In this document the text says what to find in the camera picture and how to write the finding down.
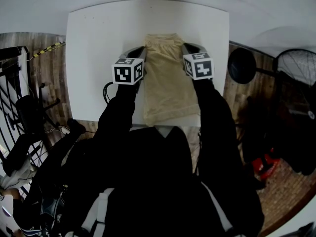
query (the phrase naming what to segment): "person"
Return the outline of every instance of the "person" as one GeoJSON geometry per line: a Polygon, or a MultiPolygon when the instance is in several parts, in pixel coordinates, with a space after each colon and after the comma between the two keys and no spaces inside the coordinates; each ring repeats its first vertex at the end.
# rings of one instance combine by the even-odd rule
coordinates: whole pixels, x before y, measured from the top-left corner
{"type": "Polygon", "coordinates": [[[119,85],[99,119],[83,173],[69,187],[62,235],[88,236],[81,226],[99,194],[108,197],[104,236],[225,236],[210,193],[235,234],[258,235],[263,222],[256,191],[243,171],[230,108],[212,80],[194,80],[201,115],[198,174],[189,145],[174,127],[163,137],[155,127],[130,131],[138,85],[119,85]]]}
{"type": "MultiPolygon", "coordinates": [[[[77,121],[69,119],[67,124],[71,132],[52,147],[48,157],[32,178],[30,191],[24,201],[16,188],[0,190],[2,195],[13,197],[13,218],[23,233],[28,236],[42,232],[45,227],[54,222],[52,211],[54,208],[50,208],[50,205],[58,200],[64,185],[71,182],[76,161],[84,154],[82,143],[77,143],[74,147],[75,153],[71,151],[66,164],[61,167],[62,160],[68,151],[76,143],[79,136],[85,133],[84,126],[77,121]]],[[[28,134],[22,139],[18,139],[10,154],[18,152],[19,156],[26,155],[26,151],[34,141],[32,136],[36,137],[36,135],[28,134]]]]}

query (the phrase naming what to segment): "beige shorts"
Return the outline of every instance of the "beige shorts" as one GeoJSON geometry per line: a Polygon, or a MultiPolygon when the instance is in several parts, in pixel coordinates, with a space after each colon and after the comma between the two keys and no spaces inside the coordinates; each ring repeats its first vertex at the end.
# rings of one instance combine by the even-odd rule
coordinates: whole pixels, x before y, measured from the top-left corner
{"type": "Polygon", "coordinates": [[[145,38],[144,120],[148,126],[200,112],[191,78],[183,71],[183,43],[177,34],[145,38]]]}

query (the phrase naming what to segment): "black sleeve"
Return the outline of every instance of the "black sleeve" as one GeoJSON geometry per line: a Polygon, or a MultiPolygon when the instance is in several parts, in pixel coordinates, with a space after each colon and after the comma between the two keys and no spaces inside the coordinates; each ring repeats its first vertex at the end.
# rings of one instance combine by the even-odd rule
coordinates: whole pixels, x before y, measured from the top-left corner
{"type": "Polygon", "coordinates": [[[116,96],[110,100],[99,119],[99,126],[92,139],[90,152],[85,155],[85,174],[69,186],[61,232],[80,229],[95,199],[106,188],[116,186],[123,171],[124,150],[128,147],[128,133],[135,110],[137,85],[119,85],[116,96]],[[82,184],[87,192],[80,192],[82,184]]]}
{"type": "Polygon", "coordinates": [[[27,210],[23,206],[23,202],[19,199],[13,200],[13,218],[19,227],[23,229],[30,228],[29,216],[27,210]]]}
{"type": "Polygon", "coordinates": [[[116,96],[110,100],[99,118],[99,127],[93,139],[104,143],[125,137],[132,125],[137,85],[119,85],[116,96]]]}
{"type": "Polygon", "coordinates": [[[264,215],[259,197],[243,171],[231,110],[212,81],[203,79],[193,84],[201,110],[200,178],[234,229],[247,237],[257,236],[264,215]]]}

